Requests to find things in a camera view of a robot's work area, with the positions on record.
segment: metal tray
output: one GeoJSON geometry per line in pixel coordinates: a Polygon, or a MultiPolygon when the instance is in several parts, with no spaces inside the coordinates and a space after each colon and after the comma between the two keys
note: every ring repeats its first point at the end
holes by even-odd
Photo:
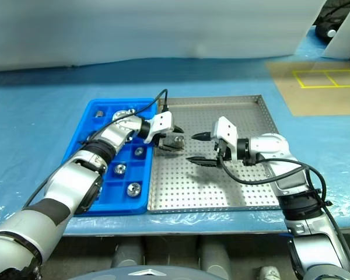
{"type": "MultiPolygon", "coordinates": [[[[186,160],[189,156],[216,157],[213,142],[191,139],[210,131],[225,116],[237,126],[239,137],[278,130],[260,95],[168,99],[176,124],[185,130],[185,149],[180,153],[155,150],[150,178],[148,211],[152,213],[278,209],[270,184],[241,185],[223,171],[186,160]]],[[[245,167],[227,163],[245,180],[267,178],[263,165],[245,167]]]]}

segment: small metal object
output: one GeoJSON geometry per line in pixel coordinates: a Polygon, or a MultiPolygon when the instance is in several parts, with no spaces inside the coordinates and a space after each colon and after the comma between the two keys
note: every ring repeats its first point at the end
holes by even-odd
{"type": "Polygon", "coordinates": [[[117,118],[123,117],[128,115],[130,112],[126,111],[126,110],[120,110],[114,113],[113,117],[112,117],[112,121],[114,121],[117,118]]]}
{"type": "Polygon", "coordinates": [[[184,136],[175,136],[174,142],[183,142],[184,141],[184,136]]]}
{"type": "Polygon", "coordinates": [[[142,156],[142,154],[144,153],[144,148],[137,147],[134,153],[135,153],[135,156],[142,156]]]}
{"type": "Polygon", "coordinates": [[[137,197],[141,193],[141,185],[139,183],[131,183],[127,187],[127,195],[129,197],[137,197]]]}
{"type": "Polygon", "coordinates": [[[331,29],[331,30],[328,30],[327,36],[328,36],[329,38],[333,38],[334,36],[336,36],[336,33],[337,33],[336,30],[331,29]]]}
{"type": "Polygon", "coordinates": [[[97,111],[96,114],[94,115],[95,118],[100,118],[104,116],[104,112],[102,112],[101,110],[97,111]]]}
{"type": "Polygon", "coordinates": [[[126,172],[126,165],[124,164],[118,164],[114,168],[114,172],[119,175],[123,175],[126,172]]]}

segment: silver robot arm segment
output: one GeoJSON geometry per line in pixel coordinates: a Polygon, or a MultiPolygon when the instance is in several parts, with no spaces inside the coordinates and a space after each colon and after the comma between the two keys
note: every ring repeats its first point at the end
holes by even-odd
{"type": "MultiPolygon", "coordinates": [[[[289,150],[287,140],[278,134],[263,134],[239,138],[237,128],[226,117],[220,117],[211,132],[195,134],[193,139],[215,141],[218,158],[190,157],[188,160],[201,166],[222,167],[222,160],[242,160],[246,166],[264,159],[297,161],[289,150]]],[[[273,177],[299,167],[298,164],[267,161],[273,177]]],[[[350,262],[340,239],[323,212],[317,193],[310,188],[306,173],[301,170],[272,184],[288,232],[292,234],[289,250],[293,269],[299,279],[320,279],[320,276],[338,276],[350,280],[350,262]]]]}
{"type": "MultiPolygon", "coordinates": [[[[128,114],[115,113],[113,120],[128,114]]],[[[86,212],[102,185],[102,175],[128,137],[150,143],[157,134],[174,131],[171,112],[145,121],[135,115],[97,132],[59,167],[44,186],[44,198],[0,225],[0,279],[40,279],[48,260],[74,214],[86,212]]]]}

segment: black cable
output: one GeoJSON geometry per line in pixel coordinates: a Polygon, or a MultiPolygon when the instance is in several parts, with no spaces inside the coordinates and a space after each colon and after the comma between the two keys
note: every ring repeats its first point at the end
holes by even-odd
{"type": "MultiPolygon", "coordinates": [[[[167,89],[163,89],[161,90],[161,92],[156,96],[156,98],[154,98],[154,100],[152,102],[150,102],[147,106],[137,110],[136,112],[134,113],[129,113],[127,115],[123,115],[122,117],[119,117],[119,118],[116,118],[115,120],[113,121],[110,121],[108,122],[106,125],[104,125],[103,127],[101,127],[98,131],[96,131],[94,134],[92,134],[92,136],[90,137],[90,139],[93,139],[93,137],[95,137],[100,131],[104,130],[105,128],[107,128],[109,125],[111,124],[114,124],[115,122],[117,121],[120,121],[120,120],[123,120],[124,118],[127,118],[127,117],[130,117],[130,116],[135,116],[143,111],[145,111],[146,109],[150,108],[151,105],[153,105],[154,103],[156,103],[160,97],[164,95],[164,105],[166,105],[166,108],[167,108],[167,94],[168,94],[168,90],[167,89]]],[[[66,162],[71,158],[73,157],[73,155],[75,155],[75,153],[73,153],[67,160],[66,162]]],[[[37,188],[36,190],[30,195],[30,197],[27,199],[27,201],[24,203],[23,207],[27,207],[30,205],[30,203],[32,202],[32,200],[35,198],[35,196],[41,191],[41,189],[45,186],[45,184],[47,183],[47,181],[49,180],[49,178],[58,171],[58,169],[60,169],[62,165],[58,166],[37,188]]]]}
{"type": "Polygon", "coordinates": [[[278,175],[278,176],[275,176],[275,177],[271,177],[271,178],[268,178],[268,179],[263,179],[263,180],[256,180],[256,181],[244,181],[244,180],[241,180],[239,178],[237,178],[235,175],[233,175],[231,173],[231,171],[229,171],[229,169],[227,168],[227,166],[225,165],[224,163],[224,160],[223,160],[223,156],[222,155],[219,155],[219,162],[220,162],[220,165],[222,166],[223,170],[228,174],[229,177],[231,177],[234,181],[240,183],[240,184],[244,184],[244,185],[261,185],[261,184],[268,184],[268,183],[272,183],[272,182],[275,182],[275,181],[278,181],[278,180],[281,180],[281,179],[284,179],[284,178],[287,178],[295,173],[298,173],[300,171],[302,171],[303,169],[305,169],[303,166],[301,167],[297,167],[289,172],[286,172],[284,174],[281,174],[281,175],[278,175]]]}
{"type": "MultiPolygon", "coordinates": [[[[223,156],[220,155],[219,156],[219,161],[224,169],[224,171],[232,178],[234,179],[235,181],[237,181],[238,183],[240,184],[248,184],[248,185],[256,185],[256,184],[262,184],[261,181],[264,181],[264,180],[261,180],[261,181],[243,181],[243,180],[240,180],[239,178],[237,178],[236,176],[234,176],[226,167],[226,165],[224,164],[224,161],[223,161],[223,156]]],[[[299,162],[297,160],[291,160],[291,159],[262,159],[262,160],[259,160],[257,163],[262,163],[262,162],[289,162],[289,163],[294,163],[294,164],[297,164],[297,165],[301,165],[301,167],[298,167],[296,169],[293,169],[292,172],[287,172],[287,173],[284,173],[282,175],[279,175],[279,176],[276,176],[276,177],[273,177],[273,178],[270,178],[270,179],[274,179],[274,180],[280,180],[280,179],[283,179],[283,177],[281,176],[284,176],[285,177],[289,177],[291,176],[292,174],[294,173],[297,173],[301,170],[305,170],[305,175],[306,175],[306,179],[307,179],[307,182],[309,184],[309,187],[312,191],[314,191],[314,193],[316,194],[316,199],[318,201],[318,203],[321,205],[322,209],[324,210],[325,214],[328,216],[329,220],[331,221],[333,227],[334,227],[334,230],[336,231],[337,233],[337,236],[340,240],[340,243],[341,243],[341,246],[342,248],[344,249],[345,251],[345,254],[347,255],[348,259],[349,259],[349,262],[350,262],[350,248],[345,240],[345,237],[344,235],[342,234],[341,232],[341,229],[338,227],[337,225],[337,222],[335,221],[335,219],[333,218],[331,212],[328,210],[327,206],[326,206],[326,203],[325,203],[325,198],[326,198],[326,195],[327,195],[327,186],[326,186],[326,181],[324,179],[324,177],[320,174],[320,172],[318,170],[316,170],[315,168],[313,168],[312,166],[308,165],[308,164],[305,164],[303,162],[299,162]],[[312,172],[314,172],[316,174],[316,176],[319,178],[320,180],[320,183],[321,183],[321,189],[322,189],[322,193],[321,193],[321,197],[318,195],[318,193],[316,192],[315,188],[314,188],[314,185],[312,183],[312,180],[311,180],[311,176],[310,176],[310,171],[311,170],[312,172]]]]}
{"type": "Polygon", "coordinates": [[[325,198],[327,196],[327,186],[326,186],[326,181],[325,181],[324,177],[320,174],[320,172],[318,170],[316,170],[315,168],[313,168],[312,166],[310,166],[308,164],[305,164],[303,162],[299,162],[297,160],[291,160],[291,159],[262,159],[262,160],[259,160],[257,163],[262,163],[262,162],[289,162],[289,163],[294,163],[294,164],[297,164],[297,165],[301,165],[301,167],[304,168],[304,170],[305,170],[304,172],[305,172],[306,179],[307,179],[307,182],[309,184],[309,187],[316,194],[316,199],[318,200],[318,203],[321,205],[321,207],[324,210],[325,214],[328,216],[329,220],[331,221],[331,223],[332,223],[332,225],[334,227],[334,230],[336,231],[337,236],[338,236],[338,238],[340,240],[341,246],[344,249],[345,254],[347,255],[347,257],[349,259],[349,262],[350,262],[350,248],[349,248],[349,246],[348,246],[348,244],[347,244],[347,242],[345,240],[344,235],[341,232],[341,229],[338,227],[337,222],[335,221],[335,219],[333,218],[331,212],[328,210],[328,208],[327,208],[327,206],[325,204],[325,200],[326,200],[325,198]],[[316,174],[316,176],[320,180],[321,189],[322,189],[321,197],[319,197],[318,193],[315,191],[315,188],[314,188],[314,185],[312,183],[311,175],[310,175],[309,170],[314,172],[316,174]]]}
{"type": "MultiPolygon", "coordinates": [[[[307,182],[309,183],[309,187],[311,188],[311,190],[315,190],[314,185],[312,183],[311,180],[311,175],[308,169],[305,170],[306,173],[306,178],[307,178],[307,182]]],[[[318,200],[318,203],[321,205],[322,209],[324,210],[325,214],[328,216],[329,220],[331,221],[334,230],[337,233],[337,236],[341,242],[341,246],[345,251],[345,254],[347,255],[349,262],[350,262],[350,248],[348,246],[348,243],[345,240],[345,236],[344,234],[341,232],[340,227],[338,226],[337,222],[335,221],[335,219],[333,218],[331,212],[328,210],[327,206],[325,203],[323,203],[323,200],[319,197],[319,195],[316,193],[316,198],[318,200]]]]}
{"type": "Polygon", "coordinates": [[[350,5],[350,1],[348,1],[348,2],[346,2],[346,3],[344,3],[344,4],[342,4],[342,5],[340,5],[340,6],[336,7],[336,8],[334,8],[334,9],[332,9],[330,12],[328,12],[327,14],[325,14],[325,16],[323,16],[323,19],[325,19],[327,16],[332,15],[334,12],[336,12],[336,11],[338,11],[339,9],[341,9],[341,8],[343,8],[343,7],[346,7],[346,6],[348,6],[348,5],[350,5]]]}
{"type": "Polygon", "coordinates": [[[144,108],[141,108],[139,110],[137,110],[136,112],[133,113],[129,113],[127,115],[123,115],[122,117],[116,118],[113,121],[108,122],[106,125],[104,125],[103,127],[101,127],[98,131],[96,131],[94,134],[92,134],[92,136],[90,137],[90,139],[92,139],[93,137],[95,137],[100,131],[104,130],[105,128],[107,128],[109,125],[114,124],[117,121],[123,120],[124,118],[130,117],[130,116],[135,116],[143,111],[145,111],[146,109],[150,108],[151,105],[153,105],[154,103],[156,103],[160,97],[165,93],[164,95],[164,100],[167,103],[167,94],[168,94],[168,90],[167,89],[163,89],[161,90],[161,92],[156,96],[156,98],[154,98],[154,100],[152,102],[150,102],[147,106],[145,106],[144,108]]]}
{"type": "Polygon", "coordinates": [[[36,190],[30,195],[30,197],[27,199],[27,201],[23,204],[23,208],[30,205],[32,200],[35,198],[35,196],[41,191],[41,189],[45,186],[48,179],[50,178],[50,175],[36,188],[36,190]]]}
{"type": "Polygon", "coordinates": [[[327,185],[326,185],[326,181],[323,177],[323,175],[320,174],[320,172],[318,170],[316,170],[314,167],[312,167],[311,165],[308,165],[306,163],[303,162],[299,162],[297,160],[292,160],[292,159],[261,159],[259,160],[257,163],[262,163],[262,162],[289,162],[289,163],[294,163],[297,165],[301,165],[302,167],[304,167],[304,169],[310,169],[312,172],[314,172],[316,174],[316,176],[319,178],[320,183],[321,183],[321,200],[325,201],[326,196],[327,196],[327,185]]]}
{"type": "Polygon", "coordinates": [[[164,95],[164,102],[161,113],[167,112],[169,110],[169,107],[167,106],[167,92],[164,95]]]}

